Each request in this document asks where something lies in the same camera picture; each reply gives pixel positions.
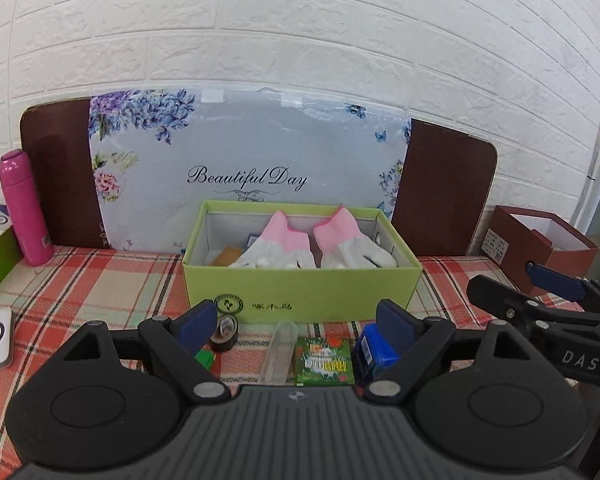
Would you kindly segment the plain green small box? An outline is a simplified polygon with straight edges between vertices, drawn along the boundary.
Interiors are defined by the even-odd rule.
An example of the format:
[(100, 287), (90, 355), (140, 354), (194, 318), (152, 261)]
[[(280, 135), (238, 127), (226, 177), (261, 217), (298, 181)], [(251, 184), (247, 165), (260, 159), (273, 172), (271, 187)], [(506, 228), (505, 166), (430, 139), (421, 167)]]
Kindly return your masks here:
[(214, 353), (209, 349), (201, 349), (195, 354), (196, 361), (206, 370), (210, 370), (214, 363)]

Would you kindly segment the plaid bed sheet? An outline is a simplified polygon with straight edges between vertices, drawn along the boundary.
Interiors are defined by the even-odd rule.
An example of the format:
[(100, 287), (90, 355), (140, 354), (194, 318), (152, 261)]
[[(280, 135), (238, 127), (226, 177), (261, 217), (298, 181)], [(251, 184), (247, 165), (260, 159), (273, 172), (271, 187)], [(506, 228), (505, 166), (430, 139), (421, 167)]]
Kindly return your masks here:
[[(4, 428), (6, 404), (22, 384), (81, 325), (103, 320), (135, 328), (153, 314), (176, 318), (188, 308), (182, 256), (56, 247), (45, 266), (18, 263), (0, 284), (0, 309), (14, 316), (12, 364), (0, 370), (0, 479), (20, 466)], [(512, 283), (489, 258), (420, 258), (422, 276), (407, 310), (440, 315), (458, 328), (483, 328), (492, 316), (466, 297), (470, 278), (484, 274)], [(235, 347), (214, 358), (212, 373), (235, 391), (259, 378), (273, 325), (240, 323)]]

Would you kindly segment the brown cardboard box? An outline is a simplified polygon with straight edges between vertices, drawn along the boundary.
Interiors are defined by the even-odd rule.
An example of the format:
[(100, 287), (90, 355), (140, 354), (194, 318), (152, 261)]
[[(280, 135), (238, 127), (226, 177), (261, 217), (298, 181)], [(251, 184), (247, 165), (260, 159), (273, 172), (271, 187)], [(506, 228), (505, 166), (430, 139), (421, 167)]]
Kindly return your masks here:
[(532, 285), (526, 271), (529, 261), (570, 278), (585, 278), (598, 247), (557, 214), (496, 206), (481, 251), (519, 290), (540, 296), (545, 290)]

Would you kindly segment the tan carton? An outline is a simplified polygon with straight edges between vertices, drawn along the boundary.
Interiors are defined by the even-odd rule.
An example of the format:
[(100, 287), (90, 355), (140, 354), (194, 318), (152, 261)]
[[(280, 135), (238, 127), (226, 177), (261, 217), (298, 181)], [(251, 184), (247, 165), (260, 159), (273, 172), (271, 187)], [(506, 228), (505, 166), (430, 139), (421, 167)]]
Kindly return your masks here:
[(227, 246), (217, 254), (214, 252), (209, 255), (208, 266), (231, 266), (234, 264), (244, 251), (242, 248)]

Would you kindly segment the white pink glove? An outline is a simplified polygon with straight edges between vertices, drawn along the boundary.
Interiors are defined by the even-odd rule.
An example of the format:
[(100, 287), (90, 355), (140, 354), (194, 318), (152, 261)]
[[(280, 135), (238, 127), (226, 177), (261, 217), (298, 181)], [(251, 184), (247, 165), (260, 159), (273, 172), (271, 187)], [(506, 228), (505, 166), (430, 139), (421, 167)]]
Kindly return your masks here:
[(328, 220), (314, 226), (313, 236), (322, 253), (322, 269), (393, 269), (398, 266), (358, 227), (347, 208), (340, 207)]
[(315, 269), (309, 235), (291, 229), (283, 211), (275, 211), (261, 235), (230, 265), (238, 269)]

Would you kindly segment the pink thermos bottle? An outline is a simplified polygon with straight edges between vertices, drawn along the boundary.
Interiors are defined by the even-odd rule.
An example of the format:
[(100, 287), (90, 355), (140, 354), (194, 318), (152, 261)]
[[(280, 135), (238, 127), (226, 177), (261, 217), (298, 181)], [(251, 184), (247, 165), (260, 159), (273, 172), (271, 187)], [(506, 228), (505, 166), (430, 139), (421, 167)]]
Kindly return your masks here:
[(42, 214), (29, 156), (18, 148), (0, 159), (0, 182), (12, 227), (24, 260), (42, 266), (54, 248)]

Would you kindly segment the floral Beautiful Day pillow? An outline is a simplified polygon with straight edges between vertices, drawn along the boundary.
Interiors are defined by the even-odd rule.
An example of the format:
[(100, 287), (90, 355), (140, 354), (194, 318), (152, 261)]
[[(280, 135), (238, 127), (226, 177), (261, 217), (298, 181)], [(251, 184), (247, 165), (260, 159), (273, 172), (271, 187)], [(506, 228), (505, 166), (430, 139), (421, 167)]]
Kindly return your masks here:
[(265, 90), (94, 96), (87, 141), (106, 240), (181, 254), (206, 200), (392, 214), (411, 128), (404, 110)]

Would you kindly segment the green floral printed box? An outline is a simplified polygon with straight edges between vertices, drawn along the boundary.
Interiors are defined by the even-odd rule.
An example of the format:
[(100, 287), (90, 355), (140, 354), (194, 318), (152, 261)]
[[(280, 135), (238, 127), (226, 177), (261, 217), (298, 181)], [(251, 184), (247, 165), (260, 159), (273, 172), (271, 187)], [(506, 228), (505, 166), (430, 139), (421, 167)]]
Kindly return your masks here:
[(353, 385), (350, 340), (299, 337), (294, 347), (294, 381), (305, 387)]

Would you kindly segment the clear plastic case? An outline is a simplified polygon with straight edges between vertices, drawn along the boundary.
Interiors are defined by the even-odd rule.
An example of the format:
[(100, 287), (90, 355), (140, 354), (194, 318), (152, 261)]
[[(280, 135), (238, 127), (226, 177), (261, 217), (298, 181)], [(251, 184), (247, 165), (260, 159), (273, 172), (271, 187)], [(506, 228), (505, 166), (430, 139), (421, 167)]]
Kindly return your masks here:
[(298, 339), (298, 326), (293, 322), (279, 322), (268, 344), (268, 351), (260, 371), (259, 382), (266, 386), (286, 384), (294, 347)]

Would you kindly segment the blue gum container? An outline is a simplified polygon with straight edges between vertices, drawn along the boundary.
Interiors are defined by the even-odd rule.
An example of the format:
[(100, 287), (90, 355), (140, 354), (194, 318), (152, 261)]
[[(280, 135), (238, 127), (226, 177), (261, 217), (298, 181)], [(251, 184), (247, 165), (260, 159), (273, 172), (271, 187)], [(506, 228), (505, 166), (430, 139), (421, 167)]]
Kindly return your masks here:
[(379, 333), (377, 324), (366, 325), (351, 353), (355, 382), (359, 386), (368, 385), (385, 370), (393, 367), (398, 359), (398, 354), (388, 340)]

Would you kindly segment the black tape roll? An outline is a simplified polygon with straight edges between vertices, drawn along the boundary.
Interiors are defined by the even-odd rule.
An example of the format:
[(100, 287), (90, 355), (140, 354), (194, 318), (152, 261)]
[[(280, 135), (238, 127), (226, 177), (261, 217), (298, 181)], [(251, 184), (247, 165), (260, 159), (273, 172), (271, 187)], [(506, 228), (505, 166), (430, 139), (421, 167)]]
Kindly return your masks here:
[(237, 342), (238, 333), (239, 323), (236, 316), (229, 313), (221, 315), (209, 340), (211, 350), (215, 353), (230, 351)]

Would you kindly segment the light green cardboard box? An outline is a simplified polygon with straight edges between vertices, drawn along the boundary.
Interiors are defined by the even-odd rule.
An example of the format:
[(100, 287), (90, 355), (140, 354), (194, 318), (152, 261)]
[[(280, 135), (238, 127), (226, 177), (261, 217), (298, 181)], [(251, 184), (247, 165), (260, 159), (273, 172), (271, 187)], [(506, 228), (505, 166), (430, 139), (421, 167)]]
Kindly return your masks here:
[(376, 304), (390, 299), (401, 307), (411, 300), (422, 265), (385, 214), (353, 207), (361, 232), (396, 260), (394, 268), (240, 270), (212, 261), (227, 247), (244, 248), (277, 211), (295, 231), (310, 234), (336, 214), (336, 206), (242, 203), (205, 200), (183, 258), (189, 304), (209, 300), (221, 313), (243, 323), (325, 323), (370, 320)]

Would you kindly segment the blue white packet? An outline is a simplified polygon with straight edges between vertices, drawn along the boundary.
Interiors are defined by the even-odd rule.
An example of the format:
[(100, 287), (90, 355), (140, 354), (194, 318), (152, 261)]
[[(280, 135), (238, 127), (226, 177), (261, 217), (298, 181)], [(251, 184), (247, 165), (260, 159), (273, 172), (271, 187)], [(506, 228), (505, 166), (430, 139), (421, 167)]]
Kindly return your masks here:
[(251, 233), (248, 236), (246, 247), (249, 248), (259, 237), (260, 237), (259, 234), (253, 234), (253, 233)]

